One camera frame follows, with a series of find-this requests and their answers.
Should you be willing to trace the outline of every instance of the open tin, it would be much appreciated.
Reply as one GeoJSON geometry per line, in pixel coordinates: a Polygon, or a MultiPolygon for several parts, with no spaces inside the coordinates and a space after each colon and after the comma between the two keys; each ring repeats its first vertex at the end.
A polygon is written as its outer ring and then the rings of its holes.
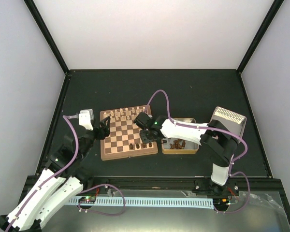
{"type": "MultiPolygon", "coordinates": [[[[192,122],[196,123],[194,118],[174,118],[175,120],[181,121],[181,122],[192,122]]],[[[170,149],[171,144],[174,144],[174,141],[176,141],[176,138],[167,138],[164,139],[166,143],[162,144],[162,152],[163,154],[195,154],[197,153],[199,149],[199,145],[190,141],[185,141],[186,145],[183,149],[170,149]]]]}

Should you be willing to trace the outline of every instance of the white backdrop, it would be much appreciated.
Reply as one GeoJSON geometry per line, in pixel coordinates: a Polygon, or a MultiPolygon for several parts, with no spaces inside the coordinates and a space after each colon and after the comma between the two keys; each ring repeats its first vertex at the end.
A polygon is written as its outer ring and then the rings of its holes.
{"type": "Polygon", "coordinates": [[[273,0],[35,0],[70,69],[236,69],[273,0]]]}

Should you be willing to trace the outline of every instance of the wooden chessboard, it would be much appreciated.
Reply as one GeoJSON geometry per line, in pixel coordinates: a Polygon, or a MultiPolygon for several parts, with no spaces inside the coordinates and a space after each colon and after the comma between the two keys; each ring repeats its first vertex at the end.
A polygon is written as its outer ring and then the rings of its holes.
{"type": "Polygon", "coordinates": [[[142,144],[140,138],[141,129],[133,123],[136,116],[144,111],[144,109],[145,105],[142,105],[100,112],[100,120],[108,116],[111,117],[111,134],[104,140],[101,140],[102,160],[114,160],[158,153],[156,142],[142,144]]]}

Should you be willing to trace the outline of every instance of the wire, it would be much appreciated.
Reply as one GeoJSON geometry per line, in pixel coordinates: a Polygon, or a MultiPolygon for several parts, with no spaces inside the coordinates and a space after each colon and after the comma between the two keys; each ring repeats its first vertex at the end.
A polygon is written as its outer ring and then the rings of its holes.
{"type": "Polygon", "coordinates": [[[99,188],[96,188],[96,195],[95,195],[95,197],[98,196],[99,191],[100,191],[100,189],[99,188]]]}
{"type": "MultiPolygon", "coordinates": [[[[53,174],[52,176],[50,176],[49,178],[47,178],[46,180],[44,180],[40,185],[39,188],[41,188],[44,184],[46,184],[51,178],[61,174],[64,170],[66,170],[76,159],[77,154],[78,154],[78,138],[77,138],[77,134],[76,131],[73,127],[73,125],[71,124],[71,122],[68,120],[68,116],[62,116],[63,119],[67,122],[67,124],[69,125],[74,138],[75,138],[75,153],[73,158],[70,160],[70,162],[64,166],[62,169],[60,169],[58,172],[56,172],[55,174],[53,174]]],[[[24,202],[24,204],[20,207],[19,211],[16,213],[15,217],[19,217],[19,215],[21,214],[21,212],[24,210],[24,208],[26,207],[26,205],[29,203],[29,201],[33,198],[33,196],[37,193],[37,190],[34,190],[34,192],[32,192],[32,194],[26,199],[26,201],[24,202]]],[[[11,226],[13,225],[13,223],[16,221],[16,219],[13,219],[11,221],[11,223],[8,225],[8,227],[5,229],[5,232],[8,232],[9,229],[11,228],[11,226]]]]}
{"type": "Polygon", "coordinates": [[[239,200],[238,199],[238,197],[234,194],[234,192],[232,191],[232,189],[230,189],[229,187],[228,187],[228,190],[229,190],[229,192],[232,194],[232,196],[234,196],[237,200],[239,200]]]}
{"type": "Polygon", "coordinates": [[[248,181],[248,178],[247,176],[243,173],[243,172],[235,172],[231,175],[231,177],[235,176],[235,175],[238,175],[238,174],[241,174],[243,177],[245,177],[245,180],[247,182],[247,188],[248,188],[248,196],[247,196],[247,200],[245,202],[245,204],[243,204],[242,207],[240,207],[239,209],[236,209],[234,211],[231,211],[231,212],[228,212],[228,211],[219,211],[216,209],[216,207],[214,207],[214,210],[219,213],[219,214],[234,214],[234,213],[238,213],[240,211],[242,211],[248,204],[249,202],[249,198],[250,198],[250,184],[249,184],[249,181],[248,181]]]}
{"type": "Polygon", "coordinates": [[[81,203],[82,203],[82,202],[80,202],[80,203],[78,204],[78,208],[79,208],[79,210],[81,210],[81,211],[88,211],[88,212],[97,213],[97,214],[102,214],[102,215],[105,215],[105,216],[112,216],[112,217],[114,217],[114,216],[119,216],[119,215],[123,214],[123,213],[126,211],[126,200],[125,200],[125,197],[124,197],[124,195],[122,194],[122,192],[121,192],[117,187],[115,187],[114,185],[110,185],[110,184],[101,184],[101,185],[96,185],[96,186],[94,186],[94,187],[92,187],[92,188],[89,188],[89,189],[87,189],[87,190],[84,190],[84,191],[80,192],[80,194],[81,194],[81,193],[85,193],[85,192],[89,192],[89,191],[91,191],[91,190],[97,189],[97,188],[102,187],[102,186],[108,186],[108,187],[114,188],[114,189],[116,189],[116,190],[119,192],[119,194],[120,194],[121,197],[122,197],[122,201],[123,201],[123,207],[122,207],[121,211],[120,211],[119,213],[116,213],[116,214],[108,214],[108,213],[100,212],[100,211],[97,211],[97,210],[90,210],[90,209],[86,209],[86,210],[85,210],[85,209],[82,209],[82,208],[81,208],[81,203]]]}
{"type": "MultiPolygon", "coordinates": [[[[159,93],[159,92],[162,92],[165,96],[165,99],[166,99],[166,106],[167,106],[167,114],[168,114],[168,118],[169,120],[174,124],[175,121],[173,118],[171,118],[171,115],[170,115],[170,102],[169,102],[169,97],[167,95],[167,93],[162,90],[162,89],[159,89],[157,90],[156,92],[154,92],[154,94],[151,96],[151,98],[149,99],[148,103],[147,103],[147,108],[148,106],[150,105],[151,101],[153,100],[154,96],[159,93]]],[[[239,136],[237,136],[236,134],[233,134],[227,130],[222,130],[222,129],[218,129],[218,128],[213,128],[213,127],[198,127],[198,126],[193,126],[193,125],[187,125],[187,124],[182,124],[180,122],[177,122],[176,121],[176,125],[179,125],[179,126],[182,126],[182,127],[187,127],[187,128],[194,128],[194,129],[199,129],[199,130],[212,130],[212,131],[219,131],[219,132],[222,132],[222,133],[225,133],[225,134],[228,134],[236,139],[238,139],[243,145],[244,145],[244,151],[238,155],[237,157],[233,158],[231,161],[230,161],[230,165],[229,165],[229,175],[231,174],[231,169],[232,169],[232,166],[234,164],[234,162],[236,160],[238,160],[239,158],[243,157],[247,151],[248,151],[248,146],[247,146],[247,143],[239,136]]]]}

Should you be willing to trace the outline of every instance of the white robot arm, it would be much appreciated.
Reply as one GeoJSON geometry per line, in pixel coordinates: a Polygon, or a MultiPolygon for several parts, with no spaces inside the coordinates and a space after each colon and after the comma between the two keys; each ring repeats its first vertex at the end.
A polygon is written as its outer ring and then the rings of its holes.
{"type": "Polygon", "coordinates": [[[187,123],[159,116],[152,116],[141,112],[134,123],[142,130],[140,136],[143,143],[150,143],[163,138],[177,138],[191,141],[198,145],[210,147],[209,160],[213,163],[211,179],[214,183],[224,186],[229,177],[230,160],[237,148],[238,140],[221,132],[207,130],[206,128],[218,128],[227,131],[227,128],[219,121],[210,123],[187,123]]]}

